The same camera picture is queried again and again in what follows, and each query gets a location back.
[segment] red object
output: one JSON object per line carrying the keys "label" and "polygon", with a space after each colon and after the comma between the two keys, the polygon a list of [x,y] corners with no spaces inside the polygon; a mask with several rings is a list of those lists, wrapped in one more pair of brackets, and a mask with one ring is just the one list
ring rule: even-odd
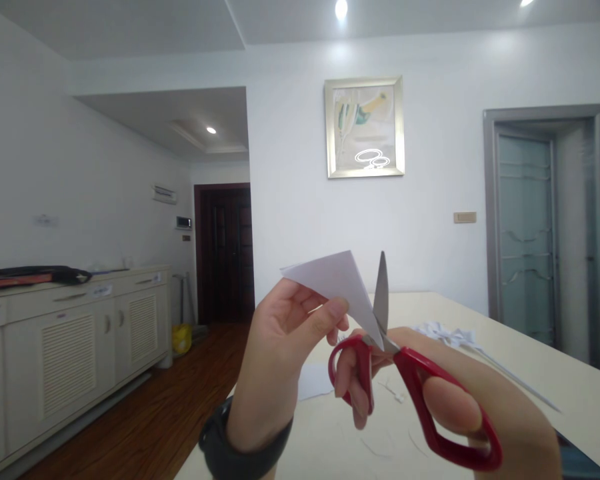
{"label": "red object", "polygon": [[53,276],[50,273],[42,275],[28,275],[25,277],[1,278],[0,288],[17,287],[19,285],[32,285],[34,283],[46,283],[52,280]]}
{"label": "red object", "polygon": [[[331,384],[335,385],[335,356],[341,350],[351,347],[355,350],[358,362],[358,376],[362,388],[369,398],[369,415],[373,412],[373,390],[371,387],[371,350],[362,335],[356,335],[340,342],[331,352],[329,358],[329,378]],[[442,458],[449,460],[457,465],[477,471],[496,470],[502,464],[502,446],[495,433],[493,425],[486,412],[480,407],[482,413],[482,429],[489,439],[490,449],[477,449],[459,445],[443,436],[441,436],[433,422],[433,418],[422,393],[422,380],[419,371],[426,372],[432,377],[440,377],[458,387],[467,391],[458,380],[453,378],[446,370],[440,368],[436,363],[419,354],[415,350],[402,347],[398,353],[393,356],[393,362],[398,368],[402,379],[409,390],[415,410],[420,419],[422,430],[429,448]],[[351,396],[349,392],[343,399],[351,405]]]}

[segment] wooden door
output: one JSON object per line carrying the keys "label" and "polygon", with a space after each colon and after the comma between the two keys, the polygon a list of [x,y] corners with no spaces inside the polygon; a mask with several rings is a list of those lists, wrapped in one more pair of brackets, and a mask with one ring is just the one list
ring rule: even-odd
{"label": "wooden door", "polygon": [[250,188],[196,185],[195,190],[199,321],[249,321],[255,309]]}
{"label": "wooden door", "polygon": [[115,309],[115,382],[120,383],[165,352],[167,286],[117,297]]}

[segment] wooden floor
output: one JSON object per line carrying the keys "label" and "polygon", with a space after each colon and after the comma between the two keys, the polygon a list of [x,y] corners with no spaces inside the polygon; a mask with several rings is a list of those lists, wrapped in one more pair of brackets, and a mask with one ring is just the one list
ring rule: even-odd
{"label": "wooden floor", "polygon": [[173,479],[238,377],[248,325],[208,338],[24,474],[26,480]]}

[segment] hand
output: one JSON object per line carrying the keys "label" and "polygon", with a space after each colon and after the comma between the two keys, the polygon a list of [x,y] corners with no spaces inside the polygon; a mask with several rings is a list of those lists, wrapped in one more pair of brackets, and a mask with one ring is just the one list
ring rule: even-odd
{"label": "hand", "polygon": [[[352,335],[365,334],[355,330]],[[409,347],[436,362],[462,384],[460,387],[430,377],[424,380],[427,408],[444,428],[465,435],[474,446],[483,445],[482,406],[493,424],[503,449],[503,464],[494,472],[476,473],[478,479],[561,479],[560,450],[551,424],[514,384],[496,370],[442,342],[410,328],[390,329],[389,338],[400,347]],[[374,349],[371,374],[393,363],[390,354]],[[335,396],[351,394],[353,422],[358,429],[367,422],[369,400],[357,378],[357,358],[345,349],[337,363]]]}
{"label": "hand", "polygon": [[288,279],[260,302],[227,422],[227,437],[236,450],[260,450],[287,426],[298,400],[302,365],[322,338],[335,345],[338,330],[349,329],[348,308],[342,298],[327,301]]}

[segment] drawer handle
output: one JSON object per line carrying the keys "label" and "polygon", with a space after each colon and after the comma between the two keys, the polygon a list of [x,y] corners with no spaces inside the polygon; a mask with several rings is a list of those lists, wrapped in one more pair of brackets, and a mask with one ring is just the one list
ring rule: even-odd
{"label": "drawer handle", "polygon": [[84,297],[87,292],[84,293],[76,293],[75,295],[69,295],[68,297],[62,297],[61,299],[54,299],[53,301],[66,301],[66,300],[74,300],[76,298]]}

